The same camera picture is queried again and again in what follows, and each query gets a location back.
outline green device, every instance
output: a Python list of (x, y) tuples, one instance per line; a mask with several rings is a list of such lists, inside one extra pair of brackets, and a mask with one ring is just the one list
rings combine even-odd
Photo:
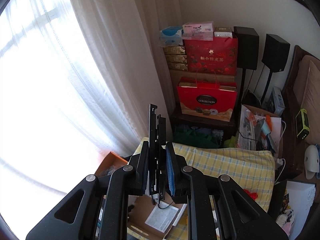
[(306, 109), (300, 109), (296, 116), (297, 138), (303, 140), (310, 133), (309, 121)]

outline screw head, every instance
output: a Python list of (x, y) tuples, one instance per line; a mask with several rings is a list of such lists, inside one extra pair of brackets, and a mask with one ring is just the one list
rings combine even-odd
[(230, 180), (230, 177), (229, 177), (228, 175), (226, 175), (226, 174), (223, 174), (223, 175), (221, 175), (220, 179), (221, 179), (222, 181), (227, 182), (227, 181)]
[(131, 165), (126, 165), (123, 167), (124, 171), (132, 171), (133, 167)]
[(88, 182), (94, 181), (95, 179), (96, 179), (96, 176), (94, 176), (92, 174), (85, 177), (85, 180)]
[(183, 171), (185, 171), (185, 172), (191, 172), (191, 171), (192, 171), (192, 167), (191, 167), (191, 166), (184, 166), (184, 167), (183, 167)]

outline blue tissue box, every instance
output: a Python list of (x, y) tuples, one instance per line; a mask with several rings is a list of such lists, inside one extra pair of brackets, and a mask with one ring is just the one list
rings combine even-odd
[(161, 30), (159, 46), (167, 47), (183, 45), (182, 34), (182, 26), (172, 26)]

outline red gift bag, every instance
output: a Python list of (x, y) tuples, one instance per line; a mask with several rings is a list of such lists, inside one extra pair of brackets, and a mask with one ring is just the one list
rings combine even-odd
[(238, 39), (214, 37), (212, 41), (184, 40), (191, 72), (236, 75)]
[(183, 114), (230, 121), (236, 103), (236, 83), (218, 84), (182, 77), (177, 86)]

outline pillow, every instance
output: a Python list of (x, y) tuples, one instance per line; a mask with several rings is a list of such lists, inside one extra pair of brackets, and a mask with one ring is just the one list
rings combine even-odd
[(305, 91), (305, 87), (307, 84), (307, 77), (309, 72), (310, 60), (316, 65), (316, 67), (320, 70), (320, 60), (317, 58), (305, 55), (302, 60), (299, 62), (299, 70), (296, 77), (296, 80), (293, 84), (293, 93), (296, 96), (297, 102), (299, 106), (302, 104), (303, 95)]
[(320, 143), (320, 71), (311, 60), (301, 108), (307, 111), (310, 127), (305, 141), (308, 144)]

